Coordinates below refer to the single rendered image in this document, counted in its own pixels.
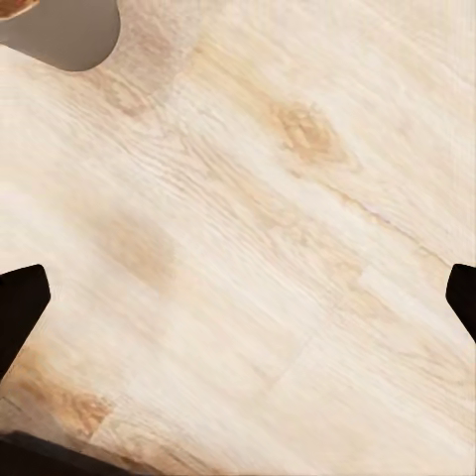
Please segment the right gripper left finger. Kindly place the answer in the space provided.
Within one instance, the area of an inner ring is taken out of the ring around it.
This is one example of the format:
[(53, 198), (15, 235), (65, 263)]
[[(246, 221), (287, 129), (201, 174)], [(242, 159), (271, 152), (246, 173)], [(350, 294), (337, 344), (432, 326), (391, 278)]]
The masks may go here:
[(50, 300), (42, 264), (0, 275), (0, 382)]

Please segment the trash can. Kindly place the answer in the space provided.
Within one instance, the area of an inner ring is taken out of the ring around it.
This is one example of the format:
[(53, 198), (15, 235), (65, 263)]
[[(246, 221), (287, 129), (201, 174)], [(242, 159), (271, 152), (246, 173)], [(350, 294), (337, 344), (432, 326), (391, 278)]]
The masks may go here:
[(61, 71), (85, 71), (115, 50), (117, 0), (0, 0), (0, 46)]

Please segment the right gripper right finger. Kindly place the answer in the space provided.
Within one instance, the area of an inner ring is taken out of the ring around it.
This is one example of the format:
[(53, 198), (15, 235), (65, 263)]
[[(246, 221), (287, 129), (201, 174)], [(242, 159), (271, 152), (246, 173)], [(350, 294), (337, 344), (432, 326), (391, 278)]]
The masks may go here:
[(476, 341), (476, 267), (457, 263), (452, 267), (446, 300)]

